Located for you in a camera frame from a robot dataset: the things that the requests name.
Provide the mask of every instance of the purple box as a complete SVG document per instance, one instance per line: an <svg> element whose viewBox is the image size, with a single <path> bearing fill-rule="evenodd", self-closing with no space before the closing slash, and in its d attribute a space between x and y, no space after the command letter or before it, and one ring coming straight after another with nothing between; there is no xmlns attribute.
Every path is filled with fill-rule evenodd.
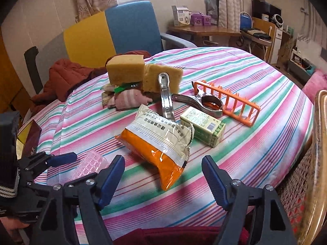
<svg viewBox="0 0 327 245"><path fill-rule="evenodd" d="M191 15L191 25L192 26L202 26L203 25L202 14L192 14Z"/></svg>
<svg viewBox="0 0 327 245"><path fill-rule="evenodd" d="M210 26L211 25L211 16L202 16L203 17L203 25Z"/></svg>

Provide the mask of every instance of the yellow sponge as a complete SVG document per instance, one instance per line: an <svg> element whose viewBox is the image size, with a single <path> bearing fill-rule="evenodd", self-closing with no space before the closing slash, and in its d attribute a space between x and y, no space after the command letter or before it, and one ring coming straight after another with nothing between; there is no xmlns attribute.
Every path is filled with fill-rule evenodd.
<svg viewBox="0 0 327 245"><path fill-rule="evenodd" d="M143 55L119 55L106 65L111 85L140 82L144 75Z"/></svg>
<svg viewBox="0 0 327 245"><path fill-rule="evenodd" d="M160 93L158 75L167 73L169 76L169 89L171 94L178 94L179 84L182 80L183 70L158 64L147 64L144 69L143 91Z"/></svg>

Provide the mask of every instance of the person's hand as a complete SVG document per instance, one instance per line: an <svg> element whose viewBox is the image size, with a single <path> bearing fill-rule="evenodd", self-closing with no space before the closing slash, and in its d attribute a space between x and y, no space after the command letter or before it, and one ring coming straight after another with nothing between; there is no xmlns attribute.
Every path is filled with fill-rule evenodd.
<svg viewBox="0 0 327 245"><path fill-rule="evenodd" d="M1 217L0 220L12 239L14 241L21 241L18 229L26 228L29 224L22 223L16 218Z"/></svg>

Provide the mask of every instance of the blue and yellow chair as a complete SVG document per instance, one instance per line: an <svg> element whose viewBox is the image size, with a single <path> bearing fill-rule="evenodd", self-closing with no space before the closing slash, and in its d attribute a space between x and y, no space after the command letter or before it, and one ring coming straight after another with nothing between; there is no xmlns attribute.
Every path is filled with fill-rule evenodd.
<svg viewBox="0 0 327 245"><path fill-rule="evenodd" d="M196 47L187 40L160 33L152 4L139 1L108 8L84 19L55 37L40 52L34 46L24 56L35 91L39 93L49 79L49 68L60 58L99 68L118 53L162 52L162 39L177 48Z"/></svg>

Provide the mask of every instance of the blue gripper pad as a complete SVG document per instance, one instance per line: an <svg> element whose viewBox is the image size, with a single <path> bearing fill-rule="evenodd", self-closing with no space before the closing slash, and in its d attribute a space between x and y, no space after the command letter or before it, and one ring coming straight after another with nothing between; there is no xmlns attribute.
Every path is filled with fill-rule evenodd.
<svg viewBox="0 0 327 245"><path fill-rule="evenodd" d="M218 168L210 155L206 155L202 159L202 172L216 203L224 210L228 209L230 205L228 188L230 188L230 182L232 181L231 177L225 170Z"/></svg>
<svg viewBox="0 0 327 245"><path fill-rule="evenodd" d="M107 172L109 175L103 182L101 182L100 199L98 206L103 209L106 205L110 204L110 201L115 193L118 183L122 178L125 171L125 159L121 155L117 155L108 168L103 169L99 172L98 176L102 176L103 173Z"/></svg>
<svg viewBox="0 0 327 245"><path fill-rule="evenodd" d="M47 161L48 165L51 167L58 167L65 164L73 163L77 160L77 155L74 152L51 156L51 158Z"/></svg>

